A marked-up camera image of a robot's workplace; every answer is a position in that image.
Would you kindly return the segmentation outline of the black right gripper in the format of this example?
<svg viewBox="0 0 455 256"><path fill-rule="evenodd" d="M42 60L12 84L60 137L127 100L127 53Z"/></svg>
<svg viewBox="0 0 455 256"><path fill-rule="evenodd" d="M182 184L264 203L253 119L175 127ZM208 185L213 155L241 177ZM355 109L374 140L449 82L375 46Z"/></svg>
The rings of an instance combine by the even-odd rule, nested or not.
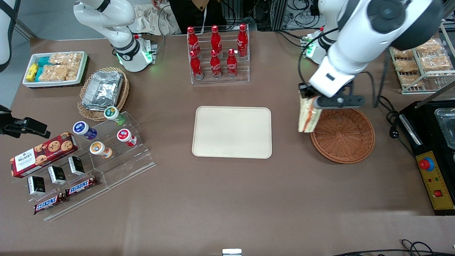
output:
<svg viewBox="0 0 455 256"><path fill-rule="evenodd" d="M8 107L3 105L0 106L0 134L5 134L4 128L10 124L13 124L13 117L11 115L11 110Z"/></svg>

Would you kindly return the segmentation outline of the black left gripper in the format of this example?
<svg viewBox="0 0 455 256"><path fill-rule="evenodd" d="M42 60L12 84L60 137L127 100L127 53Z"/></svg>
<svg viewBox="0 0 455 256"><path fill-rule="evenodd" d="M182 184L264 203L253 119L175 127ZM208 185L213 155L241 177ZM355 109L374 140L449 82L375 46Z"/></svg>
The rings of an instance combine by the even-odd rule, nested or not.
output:
<svg viewBox="0 0 455 256"><path fill-rule="evenodd" d="M312 105L315 109L323 109L323 107L320 106L319 102L321 96L317 96L317 90L314 89L310 84L299 83L299 92L301 99L313 98Z"/></svg>

